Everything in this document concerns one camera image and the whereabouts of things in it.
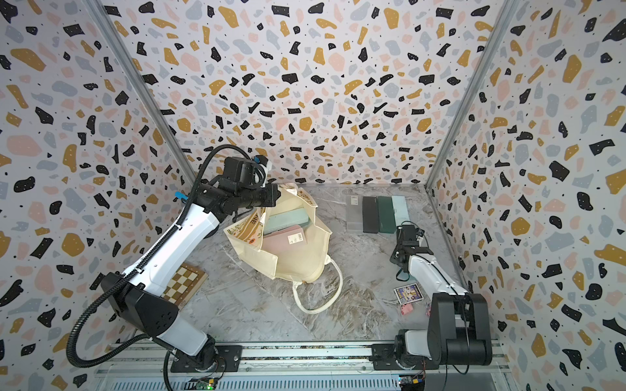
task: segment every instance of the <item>barcode label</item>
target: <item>barcode label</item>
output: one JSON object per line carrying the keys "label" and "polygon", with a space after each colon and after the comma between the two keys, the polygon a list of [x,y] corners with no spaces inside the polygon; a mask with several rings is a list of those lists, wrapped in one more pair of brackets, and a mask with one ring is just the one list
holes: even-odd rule
{"label": "barcode label", "polygon": [[303,241],[304,238],[302,237],[302,233],[298,232],[295,235],[289,235],[287,237],[287,239],[289,239],[289,244],[292,245],[294,243],[298,243],[299,241]]}

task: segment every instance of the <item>black mounting plate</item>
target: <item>black mounting plate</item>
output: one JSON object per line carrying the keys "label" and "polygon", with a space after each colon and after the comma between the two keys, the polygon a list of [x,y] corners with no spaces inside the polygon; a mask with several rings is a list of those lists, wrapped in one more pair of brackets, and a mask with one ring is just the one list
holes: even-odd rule
{"label": "black mounting plate", "polygon": [[[426,369],[438,369],[439,365],[433,363],[427,357],[422,357],[422,360],[426,362]],[[374,364],[374,370],[406,370],[400,367],[396,361],[394,355],[393,343],[375,343],[372,345],[372,358],[370,359]],[[418,365],[415,371],[421,370],[422,366]]]}
{"label": "black mounting plate", "polygon": [[[216,345],[215,348],[217,349],[217,368],[215,368],[213,374],[219,375],[223,372],[237,372],[239,370],[239,363],[241,362],[241,352],[243,348],[240,345]],[[204,373],[195,371],[184,358],[174,361],[170,372],[195,374]]]}

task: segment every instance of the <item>gray marble surface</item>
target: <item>gray marble surface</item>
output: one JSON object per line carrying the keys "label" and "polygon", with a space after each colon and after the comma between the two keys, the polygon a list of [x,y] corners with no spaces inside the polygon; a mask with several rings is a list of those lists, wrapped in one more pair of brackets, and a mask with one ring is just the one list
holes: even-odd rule
{"label": "gray marble surface", "polygon": [[[403,195],[411,219],[426,231],[441,266],[458,274],[446,248],[426,191],[415,187],[330,187],[305,189],[319,205],[317,217],[331,230],[329,254],[344,275],[341,296],[326,311],[308,315],[298,309],[291,282],[271,280],[237,258],[222,231],[203,240],[186,262],[200,267],[208,278],[183,308],[196,327],[220,341],[332,341],[392,340],[401,328],[425,329],[428,299],[413,303],[401,315],[394,288],[398,267],[389,262],[395,246],[391,234],[354,235],[346,232],[346,194]],[[331,265],[313,283],[298,288],[306,308],[317,308],[331,297],[339,279]]]}

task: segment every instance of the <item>wooden chessboard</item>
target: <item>wooden chessboard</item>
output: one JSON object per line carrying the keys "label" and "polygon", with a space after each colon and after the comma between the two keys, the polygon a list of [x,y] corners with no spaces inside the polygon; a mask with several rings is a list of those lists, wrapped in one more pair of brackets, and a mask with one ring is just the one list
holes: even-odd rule
{"label": "wooden chessboard", "polygon": [[161,295],[164,299],[182,308],[194,293],[200,288],[208,275],[195,266],[183,263],[174,274],[174,277],[167,283],[165,292]]}

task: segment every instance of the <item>patterned wall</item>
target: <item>patterned wall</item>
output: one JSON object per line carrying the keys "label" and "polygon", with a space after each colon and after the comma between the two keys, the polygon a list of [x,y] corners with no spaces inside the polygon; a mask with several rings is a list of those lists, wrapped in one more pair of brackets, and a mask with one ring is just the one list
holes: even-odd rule
{"label": "patterned wall", "polygon": [[520,390],[626,390],[626,4],[520,2],[434,195]]}
{"label": "patterned wall", "polygon": [[[185,190],[163,136],[78,1],[0,0],[0,388],[85,390],[65,357],[101,277],[140,256]],[[130,331],[108,304],[79,340]]]}
{"label": "patterned wall", "polygon": [[500,5],[104,3],[190,161],[232,143],[299,183],[423,181]]}

